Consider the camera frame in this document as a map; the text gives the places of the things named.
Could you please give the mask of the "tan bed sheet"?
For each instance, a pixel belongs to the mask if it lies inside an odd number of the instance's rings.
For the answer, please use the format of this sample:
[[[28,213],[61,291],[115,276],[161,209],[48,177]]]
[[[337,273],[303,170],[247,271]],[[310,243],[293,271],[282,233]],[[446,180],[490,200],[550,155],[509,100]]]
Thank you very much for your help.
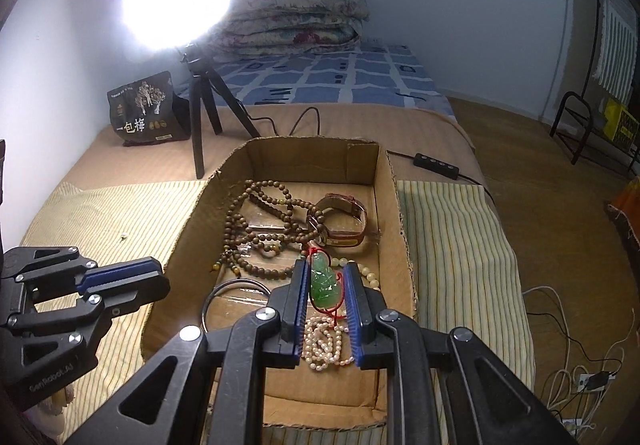
[[[259,124],[264,134],[259,140],[273,157],[282,153],[274,145],[295,138],[304,147],[294,160],[311,159],[317,168],[325,168],[336,154],[320,148],[331,138],[375,142],[390,152],[390,165],[401,180],[442,182],[436,173],[411,163],[417,152],[442,160],[486,183],[475,147],[463,127],[446,116],[422,109],[385,105],[280,105],[253,109],[273,119],[277,134],[267,122]],[[104,128],[73,166],[53,181],[40,201],[46,204],[59,191],[86,191],[122,185],[183,182],[195,178],[190,142],[164,142],[160,145],[126,147],[109,127]]]

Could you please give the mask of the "black clothes rack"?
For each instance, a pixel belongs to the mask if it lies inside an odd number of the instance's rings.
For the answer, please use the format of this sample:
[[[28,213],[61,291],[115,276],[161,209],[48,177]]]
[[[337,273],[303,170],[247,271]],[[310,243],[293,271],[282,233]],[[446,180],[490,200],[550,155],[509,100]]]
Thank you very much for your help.
[[[550,135],[564,145],[573,164],[585,160],[625,177],[631,177],[639,173],[639,133],[629,151],[616,147],[603,133],[605,104],[608,98],[613,97],[594,79],[600,54],[601,22],[601,5],[599,0],[593,0],[586,74],[577,88],[569,88],[560,98]],[[639,122],[639,113],[634,111],[631,104],[634,93],[639,90],[638,71],[639,42],[631,95],[628,104],[624,105]]]

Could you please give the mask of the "cardboard box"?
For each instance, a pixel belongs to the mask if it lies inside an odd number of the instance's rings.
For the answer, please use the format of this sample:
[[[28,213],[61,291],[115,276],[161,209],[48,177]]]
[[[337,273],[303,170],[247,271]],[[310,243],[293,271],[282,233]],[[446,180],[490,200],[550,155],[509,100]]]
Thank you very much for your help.
[[[319,147],[337,159],[317,168],[311,159],[294,160],[304,149],[295,138],[274,145],[280,157],[258,139],[236,148],[201,192],[168,257],[169,293],[145,323],[144,358],[183,327],[201,324],[203,301],[217,283],[240,276],[271,289],[287,283],[299,254],[318,246],[306,216],[330,192],[361,201],[368,226],[359,246],[321,248],[357,262],[363,282],[378,288],[388,306],[413,313],[408,248],[385,150],[375,142],[331,138]]]

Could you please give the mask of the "black snack bag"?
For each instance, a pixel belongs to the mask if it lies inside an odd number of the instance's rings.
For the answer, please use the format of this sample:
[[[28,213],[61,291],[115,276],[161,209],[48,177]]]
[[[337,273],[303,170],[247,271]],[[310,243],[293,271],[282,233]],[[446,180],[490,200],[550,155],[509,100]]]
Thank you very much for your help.
[[[163,71],[124,84],[107,94],[110,122],[124,146],[182,142],[191,136],[190,105]]]

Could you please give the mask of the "folded floral quilt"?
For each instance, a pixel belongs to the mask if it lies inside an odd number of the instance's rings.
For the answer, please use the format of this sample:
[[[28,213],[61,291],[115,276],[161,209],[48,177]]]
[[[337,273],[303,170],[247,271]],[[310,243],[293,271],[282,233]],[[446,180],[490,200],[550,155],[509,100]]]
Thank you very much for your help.
[[[247,0],[206,36],[218,58],[318,54],[361,42],[367,0]]]

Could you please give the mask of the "orange covered stool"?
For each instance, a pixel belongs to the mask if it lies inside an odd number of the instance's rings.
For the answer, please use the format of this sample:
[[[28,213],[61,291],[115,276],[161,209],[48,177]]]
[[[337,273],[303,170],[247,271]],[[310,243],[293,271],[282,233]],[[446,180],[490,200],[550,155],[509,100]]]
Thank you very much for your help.
[[[636,176],[605,207],[605,212],[635,257],[639,256],[640,236],[640,180]]]

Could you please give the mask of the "yellow box on rack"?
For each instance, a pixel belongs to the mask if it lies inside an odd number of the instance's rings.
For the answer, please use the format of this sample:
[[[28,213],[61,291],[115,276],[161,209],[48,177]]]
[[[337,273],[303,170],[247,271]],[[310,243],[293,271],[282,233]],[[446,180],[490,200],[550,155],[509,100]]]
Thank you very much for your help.
[[[604,108],[604,136],[616,147],[631,150],[639,133],[639,122],[619,101],[608,98]]]

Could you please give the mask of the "black tripod stand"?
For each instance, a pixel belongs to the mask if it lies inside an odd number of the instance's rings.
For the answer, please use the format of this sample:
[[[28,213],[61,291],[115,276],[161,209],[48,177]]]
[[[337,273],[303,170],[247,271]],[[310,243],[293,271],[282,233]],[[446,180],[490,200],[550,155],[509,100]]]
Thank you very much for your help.
[[[260,134],[248,113],[215,69],[213,58],[206,54],[201,46],[196,43],[188,44],[183,49],[182,61],[191,75],[189,87],[191,142],[195,177],[200,179],[205,174],[202,110],[205,110],[215,135],[221,135],[224,131],[214,95],[222,98],[251,138],[260,137]]]

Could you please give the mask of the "blue checkered bed sheet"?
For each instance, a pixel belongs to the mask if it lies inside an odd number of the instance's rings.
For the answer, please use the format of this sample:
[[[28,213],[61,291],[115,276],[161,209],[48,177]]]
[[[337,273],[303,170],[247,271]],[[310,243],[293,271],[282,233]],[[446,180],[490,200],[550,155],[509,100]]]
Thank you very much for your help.
[[[245,106],[371,104],[456,119],[449,100],[405,45],[362,43],[341,52],[220,62],[215,69]]]

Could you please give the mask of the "black thin bangle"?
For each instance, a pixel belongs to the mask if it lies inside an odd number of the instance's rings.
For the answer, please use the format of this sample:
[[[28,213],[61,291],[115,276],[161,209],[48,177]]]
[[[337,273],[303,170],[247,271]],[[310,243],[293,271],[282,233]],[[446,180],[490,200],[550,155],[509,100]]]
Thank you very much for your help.
[[[271,290],[258,280],[235,278],[218,283],[203,301],[200,321],[207,332],[232,325],[242,315],[264,307]]]

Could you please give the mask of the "white striped hanging towel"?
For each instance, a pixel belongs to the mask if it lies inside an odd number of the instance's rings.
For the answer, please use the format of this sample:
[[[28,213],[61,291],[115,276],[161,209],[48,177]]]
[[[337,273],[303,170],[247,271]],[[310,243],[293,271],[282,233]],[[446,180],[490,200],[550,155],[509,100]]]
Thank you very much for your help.
[[[613,98],[627,105],[636,70],[638,12],[631,0],[599,0],[600,54],[594,79]]]

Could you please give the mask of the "red brown bangle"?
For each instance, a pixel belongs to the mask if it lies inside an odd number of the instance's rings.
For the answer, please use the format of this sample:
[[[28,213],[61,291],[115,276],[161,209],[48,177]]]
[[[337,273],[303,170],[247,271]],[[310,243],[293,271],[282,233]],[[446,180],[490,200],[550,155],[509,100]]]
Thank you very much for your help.
[[[330,192],[311,205],[306,221],[319,247],[353,248],[363,243],[368,213],[355,197]]]

